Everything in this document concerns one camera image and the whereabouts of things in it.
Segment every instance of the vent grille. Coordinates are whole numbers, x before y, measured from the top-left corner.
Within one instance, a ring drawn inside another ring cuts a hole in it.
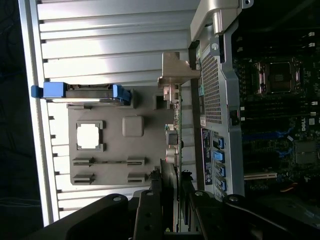
[[[209,53],[202,61],[205,121],[222,124],[218,80],[218,61]]]

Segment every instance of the motherboard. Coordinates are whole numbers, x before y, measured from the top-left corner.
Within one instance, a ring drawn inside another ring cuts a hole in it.
[[[320,176],[320,32],[233,36],[246,192]]]

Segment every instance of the screw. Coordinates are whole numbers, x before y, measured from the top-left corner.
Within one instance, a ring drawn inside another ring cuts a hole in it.
[[[216,51],[219,49],[219,45],[216,43],[212,43],[211,48]]]
[[[239,199],[236,196],[231,196],[231,197],[229,197],[229,200],[231,202],[238,202]]]
[[[202,195],[203,195],[202,191],[196,191],[194,194],[195,194],[196,196],[202,196]]]

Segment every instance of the circuit board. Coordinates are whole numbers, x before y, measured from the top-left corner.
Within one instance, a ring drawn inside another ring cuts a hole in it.
[[[320,32],[233,36],[246,191],[320,176]]]

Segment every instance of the dark background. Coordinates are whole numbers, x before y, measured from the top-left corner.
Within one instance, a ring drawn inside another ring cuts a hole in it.
[[[0,0],[0,46],[0,239],[20,239],[43,221],[18,0]]]

